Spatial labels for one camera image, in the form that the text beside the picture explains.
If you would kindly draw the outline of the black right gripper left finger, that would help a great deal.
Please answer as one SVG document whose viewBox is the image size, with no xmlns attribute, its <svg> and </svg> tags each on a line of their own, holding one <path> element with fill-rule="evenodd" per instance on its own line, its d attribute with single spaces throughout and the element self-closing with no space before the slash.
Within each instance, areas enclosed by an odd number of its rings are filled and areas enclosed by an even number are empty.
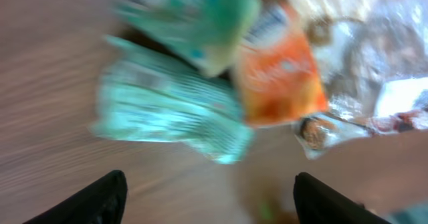
<svg viewBox="0 0 428 224">
<path fill-rule="evenodd" d="M 127 193 L 124 173 L 113 170 L 25 224 L 121 224 Z"/>
</svg>

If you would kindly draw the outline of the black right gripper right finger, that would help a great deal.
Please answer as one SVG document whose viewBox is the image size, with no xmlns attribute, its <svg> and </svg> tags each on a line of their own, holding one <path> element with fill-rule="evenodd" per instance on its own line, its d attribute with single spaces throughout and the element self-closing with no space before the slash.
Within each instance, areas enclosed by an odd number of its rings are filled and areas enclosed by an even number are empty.
<svg viewBox="0 0 428 224">
<path fill-rule="evenodd" d="M 308 173 L 296 175 L 293 197 L 300 224 L 389 224 Z"/>
</svg>

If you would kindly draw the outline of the teal wet wipes pack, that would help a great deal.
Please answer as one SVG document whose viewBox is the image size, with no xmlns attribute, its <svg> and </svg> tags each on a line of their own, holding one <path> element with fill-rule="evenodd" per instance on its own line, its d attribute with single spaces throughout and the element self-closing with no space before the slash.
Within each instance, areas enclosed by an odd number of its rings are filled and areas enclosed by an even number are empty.
<svg viewBox="0 0 428 224">
<path fill-rule="evenodd" d="M 96 136 L 133 142 L 182 142 L 219 164 L 247 152 L 253 130 L 231 83 L 205 78 L 171 56 L 106 36 L 120 58 L 101 75 Z"/>
</svg>

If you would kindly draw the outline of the orange tissue pack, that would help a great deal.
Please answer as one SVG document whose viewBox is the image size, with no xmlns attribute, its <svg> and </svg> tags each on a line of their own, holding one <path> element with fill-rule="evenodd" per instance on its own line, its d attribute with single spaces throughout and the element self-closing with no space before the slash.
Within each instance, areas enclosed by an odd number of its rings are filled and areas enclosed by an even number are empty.
<svg viewBox="0 0 428 224">
<path fill-rule="evenodd" d="M 281 125 L 328 109 L 299 16 L 285 1 L 268 5 L 239 48 L 233 71 L 245 121 L 254 128 Z"/>
</svg>

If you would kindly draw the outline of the beige snack bag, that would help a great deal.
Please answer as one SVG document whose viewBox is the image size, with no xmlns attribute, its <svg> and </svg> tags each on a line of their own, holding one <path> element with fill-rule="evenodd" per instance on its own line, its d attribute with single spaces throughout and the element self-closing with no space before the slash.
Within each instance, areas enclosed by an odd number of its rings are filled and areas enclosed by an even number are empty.
<svg viewBox="0 0 428 224">
<path fill-rule="evenodd" d="M 328 97 L 294 134 L 309 159 L 360 138 L 427 129 L 427 0 L 288 0 Z"/>
</svg>

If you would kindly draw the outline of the teal tissue pack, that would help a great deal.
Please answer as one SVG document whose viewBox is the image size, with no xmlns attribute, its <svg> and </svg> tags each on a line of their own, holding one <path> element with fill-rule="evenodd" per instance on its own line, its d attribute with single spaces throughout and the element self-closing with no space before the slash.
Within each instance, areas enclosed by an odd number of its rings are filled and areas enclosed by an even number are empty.
<svg viewBox="0 0 428 224">
<path fill-rule="evenodd" d="M 115 6 L 125 22 L 207 77 L 235 63 L 239 44 L 260 11 L 261 0 L 118 0 Z"/>
</svg>

